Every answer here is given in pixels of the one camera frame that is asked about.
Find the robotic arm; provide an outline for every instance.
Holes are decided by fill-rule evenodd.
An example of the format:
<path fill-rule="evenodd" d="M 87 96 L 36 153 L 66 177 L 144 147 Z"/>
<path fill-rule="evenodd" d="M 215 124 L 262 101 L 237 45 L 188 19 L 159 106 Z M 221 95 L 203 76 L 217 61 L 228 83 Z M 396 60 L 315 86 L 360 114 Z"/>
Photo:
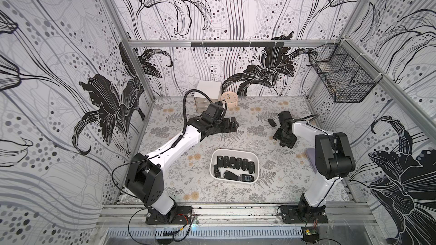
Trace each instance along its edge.
<path fill-rule="evenodd" d="M 356 167 L 348 138 L 345 133 L 333 133 L 314 127 L 305 119 L 294 119 L 289 111 L 279 113 L 278 117 L 281 126 L 273 138 L 280 139 L 282 147 L 292 148 L 297 137 L 315 145 L 317 170 L 310 188 L 301 195 L 298 206 L 280 207 L 288 214 L 283 221 L 295 223 L 296 220 L 307 222 L 317 219 L 318 223 L 327 223 L 324 208 L 329 192 Z"/>
<path fill-rule="evenodd" d="M 211 103 L 199 117 L 186 122 L 185 132 L 147 155 L 133 157 L 125 186 L 133 192 L 162 223 L 170 223 L 177 214 L 177 203 L 164 191 L 164 172 L 185 151 L 205 137 L 216 133 L 232 133 L 238 129 L 235 117 L 224 118 L 222 102 Z"/>

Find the wire basket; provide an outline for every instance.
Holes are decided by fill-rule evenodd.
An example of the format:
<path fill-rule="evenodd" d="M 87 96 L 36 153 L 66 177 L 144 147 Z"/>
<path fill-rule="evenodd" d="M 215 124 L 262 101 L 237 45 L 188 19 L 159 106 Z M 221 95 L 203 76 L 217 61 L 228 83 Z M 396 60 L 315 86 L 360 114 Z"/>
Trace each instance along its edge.
<path fill-rule="evenodd" d="M 326 44 L 309 54 L 309 62 L 335 103 L 359 103 L 376 85 L 341 46 Z"/>

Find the black car key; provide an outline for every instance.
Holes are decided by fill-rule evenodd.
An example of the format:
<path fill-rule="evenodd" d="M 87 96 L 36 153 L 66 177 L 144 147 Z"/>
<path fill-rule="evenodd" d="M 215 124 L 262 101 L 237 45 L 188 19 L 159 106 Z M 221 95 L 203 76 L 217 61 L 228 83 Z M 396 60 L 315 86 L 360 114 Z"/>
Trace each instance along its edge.
<path fill-rule="evenodd" d="M 243 159 L 243 171 L 248 170 L 248 159 Z"/>
<path fill-rule="evenodd" d="M 230 157 L 230 168 L 236 168 L 236 158 Z"/>
<path fill-rule="evenodd" d="M 224 156 L 223 157 L 223 167 L 229 167 L 230 166 L 230 159 L 228 158 L 228 156 Z"/>
<path fill-rule="evenodd" d="M 218 165 L 214 165 L 215 178 L 221 178 L 221 172 L 219 171 Z"/>
<path fill-rule="evenodd" d="M 277 126 L 277 123 L 275 123 L 275 121 L 272 119 L 272 118 L 269 118 L 268 119 L 268 123 L 271 125 L 271 127 L 275 127 L 275 126 Z"/>
<path fill-rule="evenodd" d="M 254 173 L 254 162 L 252 161 L 248 162 L 248 173 L 250 174 Z"/>
<path fill-rule="evenodd" d="M 226 172 L 224 172 L 224 178 L 226 178 L 227 180 L 237 181 L 239 179 L 239 176 L 237 176 L 233 172 L 226 171 Z"/>
<path fill-rule="evenodd" d="M 254 182 L 254 177 L 252 175 L 248 175 L 248 174 L 241 174 L 241 175 L 239 175 L 238 181 L 251 183 L 251 182 Z"/>
<path fill-rule="evenodd" d="M 218 155 L 217 156 L 217 166 L 218 167 L 223 167 L 224 163 L 222 161 L 222 155 Z"/>
<path fill-rule="evenodd" d="M 242 169 L 243 168 L 243 159 L 237 158 L 236 159 L 236 169 Z"/>

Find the red wire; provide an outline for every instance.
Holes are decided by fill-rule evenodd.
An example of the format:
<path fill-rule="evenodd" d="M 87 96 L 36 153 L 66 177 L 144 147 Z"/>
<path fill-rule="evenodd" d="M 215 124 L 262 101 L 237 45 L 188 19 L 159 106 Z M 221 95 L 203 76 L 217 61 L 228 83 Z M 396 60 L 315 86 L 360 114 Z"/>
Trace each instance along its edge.
<path fill-rule="evenodd" d="M 184 215 L 184 214 L 177 214 L 178 216 L 184 216 L 185 217 L 185 219 L 186 219 L 186 224 L 189 224 L 189 221 L 188 221 L 188 218 L 186 217 L 186 215 Z"/>

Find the fern pattern tablecloth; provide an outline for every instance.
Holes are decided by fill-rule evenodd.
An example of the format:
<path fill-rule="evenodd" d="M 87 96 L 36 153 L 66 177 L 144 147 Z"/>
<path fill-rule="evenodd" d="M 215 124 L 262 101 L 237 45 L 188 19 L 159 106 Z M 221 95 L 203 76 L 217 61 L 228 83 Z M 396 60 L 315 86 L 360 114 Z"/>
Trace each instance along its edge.
<path fill-rule="evenodd" d="M 156 150 L 183 127 L 182 97 L 156 99 L 150 122 L 139 151 Z M 211 135 L 185 152 L 165 173 L 165 190 L 177 202 L 289 202 L 298 201 L 315 176 L 305 150 L 309 143 L 299 138 L 294 148 L 280 147 L 272 139 L 279 124 L 277 114 L 290 111 L 293 117 L 310 115 L 303 96 L 240 97 L 238 106 L 229 109 L 226 117 L 236 117 L 237 133 Z M 193 98 L 187 101 L 188 119 L 195 112 Z M 250 151 L 259 158 L 259 179 L 254 184 L 235 184 L 213 179 L 209 173 L 212 153 L 217 149 Z M 328 201 L 348 201 L 343 184 L 338 184 Z M 128 195 L 122 203 L 138 202 Z"/>

